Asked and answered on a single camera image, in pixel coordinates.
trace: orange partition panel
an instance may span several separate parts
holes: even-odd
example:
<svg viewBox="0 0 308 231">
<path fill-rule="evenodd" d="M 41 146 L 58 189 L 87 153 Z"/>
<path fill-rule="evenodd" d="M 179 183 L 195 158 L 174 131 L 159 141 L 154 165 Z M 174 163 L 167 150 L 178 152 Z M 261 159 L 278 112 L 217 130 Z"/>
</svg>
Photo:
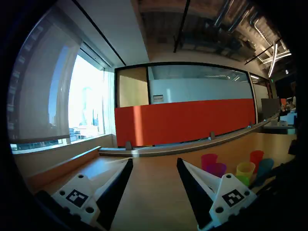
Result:
<svg viewBox="0 0 308 231">
<path fill-rule="evenodd" d="M 285 106 L 286 105 L 286 99 L 280 99 L 280 102 Z"/>
<path fill-rule="evenodd" d="M 253 99 L 205 100 L 115 109 L 118 146 L 170 144 L 224 134 L 255 123 Z"/>
</svg>

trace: pink plastic cup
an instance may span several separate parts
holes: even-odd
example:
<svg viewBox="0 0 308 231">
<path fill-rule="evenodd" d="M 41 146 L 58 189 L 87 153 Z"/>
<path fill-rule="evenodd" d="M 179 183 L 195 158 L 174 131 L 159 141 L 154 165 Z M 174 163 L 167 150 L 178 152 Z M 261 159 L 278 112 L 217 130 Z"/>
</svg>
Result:
<svg viewBox="0 0 308 231">
<path fill-rule="evenodd" d="M 222 177 L 227 170 L 227 166 L 223 163 L 214 163 L 206 166 L 205 171 L 211 173 L 214 176 Z"/>
<path fill-rule="evenodd" d="M 254 163 L 256 168 L 254 169 L 253 173 L 256 173 L 259 168 L 259 163 L 263 159 L 264 152 L 260 150 L 255 150 L 250 153 L 250 162 Z"/>
<path fill-rule="evenodd" d="M 205 155 L 201 156 L 202 170 L 205 171 L 206 166 L 216 163 L 217 157 L 218 156 L 214 153 L 209 153 L 209 154 L 205 154 Z"/>
</svg>

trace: light fixture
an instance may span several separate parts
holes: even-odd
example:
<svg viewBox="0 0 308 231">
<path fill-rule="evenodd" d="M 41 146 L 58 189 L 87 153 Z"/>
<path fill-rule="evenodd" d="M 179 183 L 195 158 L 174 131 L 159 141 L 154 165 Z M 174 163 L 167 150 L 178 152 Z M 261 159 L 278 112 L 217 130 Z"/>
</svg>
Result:
<svg viewBox="0 0 308 231">
<path fill-rule="evenodd" d="M 278 49 L 278 44 L 275 44 L 275 41 L 274 41 L 274 56 L 273 56 L 273 60 L 272 60 L 272 63 L 271 63 L 271 67 L 270 67 L 269 72 L 268 72 L 269 78 L 271 77 L 274 66 L 275 66 L 276 57 L 277 57 L 277 49 Z"/>
<path fill-rule="evenodd" d="M 290 53 L 289 50 L 287 50 L 287 51 L 285 51 L 285 52 L 282 52 L 282 53 L 280 53 L 280 54 L 277 54 L 276 61 L 277 61 L 278 59 L 281 59 L 281 58 L 283 58 L 283 57 L 287 57 L 287 56 L 290 56 L 290 55 L 292 55 L 292 54 Z M 262 62 L 263 64 L 266 64 L 266 63 L 271 62 L 272 60 L 273 60 L 273 57 L 270 57 L 270 58 L 261 60 L 261 62 Z"/>
<path fill-rule="evenodd" d="M 228 79 L 230 78 L 227 75 L 205 75 L 204 77 L 227 77 Z"/>
</svg>

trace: table surface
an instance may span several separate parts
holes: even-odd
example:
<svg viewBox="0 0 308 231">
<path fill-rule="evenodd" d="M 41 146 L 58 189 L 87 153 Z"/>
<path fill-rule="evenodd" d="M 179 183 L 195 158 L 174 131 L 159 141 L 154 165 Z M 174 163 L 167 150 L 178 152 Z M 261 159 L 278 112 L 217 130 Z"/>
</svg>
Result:
<svg viewBox="0 0 308 231">
<path fill-rule="evenodd" d="M 272 158 L 274 167 L 288 162 L 290 143 L 296 135 L 250 133 L 219 146 L 194 152 L 133 159 L 134 168 L 119 204 L 111 231 L 121 230 L 197 230 L 197 222 L 186 191 L 177 171 L 177 158 L 201 168 L 201 156 L 216 153 L 218 162 L 227 165 L 227 173 L 236 172 L 236 166 L 249 161 L 254 150 L 263 150 L 263 158 Z M 43 187 L 53 194 L 77 173 L 89 178 L 106 172 L 127 158 L 98 157 L 70 174 Z"/>
<path fill-rule="evenodd" d="M 278 122 L 278 119 L 276 119 L 277 124 L 272 124 L 271 122 L 265 124 L 263 126 L 264 129 L 295 129 L 294 125 L 281 125 L 280 122 Z"/>
</svg>

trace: window blind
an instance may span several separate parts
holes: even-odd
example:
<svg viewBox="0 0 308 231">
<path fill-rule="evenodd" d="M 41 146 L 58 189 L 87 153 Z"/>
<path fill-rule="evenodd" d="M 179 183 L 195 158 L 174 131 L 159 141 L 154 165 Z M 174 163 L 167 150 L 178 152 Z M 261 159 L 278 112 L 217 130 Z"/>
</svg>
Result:
<svg viewBox="0 0 308 231">
<path fill-rule="evenodd" d="M 55 9 L 31 31 L 11 76 L 7 110 L 11 143 L 69 138 L 69 87 L 81 43 Z"/>
</svg>

